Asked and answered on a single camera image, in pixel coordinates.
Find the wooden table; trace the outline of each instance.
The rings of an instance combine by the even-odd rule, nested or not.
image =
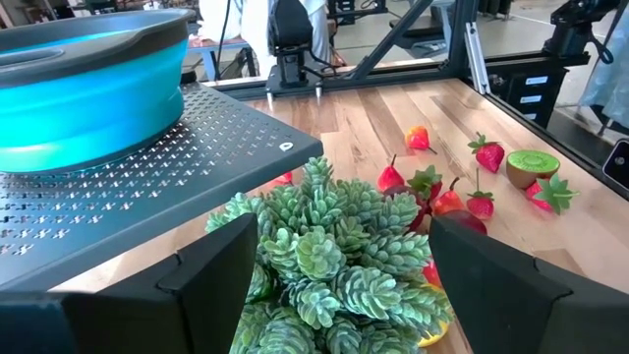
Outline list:
[[[495,195],[496,213],[487,224],[492,237],[519,250],[629,292],[629,205],[594,177],[563,157],[518,122],[459,81],[403,87],[366,88],[314,97],[283,98],[270,111],[266,101],[251,102],[258,110],[319,137],[334,163],[336,178],[375,182],[393,154],[396,166],[411,177],[434,164],[445,181],[461,177],[457,190],[472,192],[477,163],[467,143],[482,132],[500,141],[507,152],[539,149],[561,160],[560,174],[581,192],[561,216],[537,209],[513,188],[504,166],[498,174],[481,172],[484,190]],[[411,127],[429,129],[438,152],[412,151],[404,145]],[[59,289],[95,291],[170,255],[203,235],[205,216],[154,239],[101,267],[60,285]],[[432,354],[470,353],[460,326],[429,349]]]

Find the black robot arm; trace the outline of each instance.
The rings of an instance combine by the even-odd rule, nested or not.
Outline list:
[[[601,61],[611,64],[613,56],[595,38],[592,23],[602,20],[619,5],[620,0],[570,0],[563,4],[550,16],[555,29],[552,38],[544,43],[543,51],[562,58],[580,55],[590,41],[597,47]]]

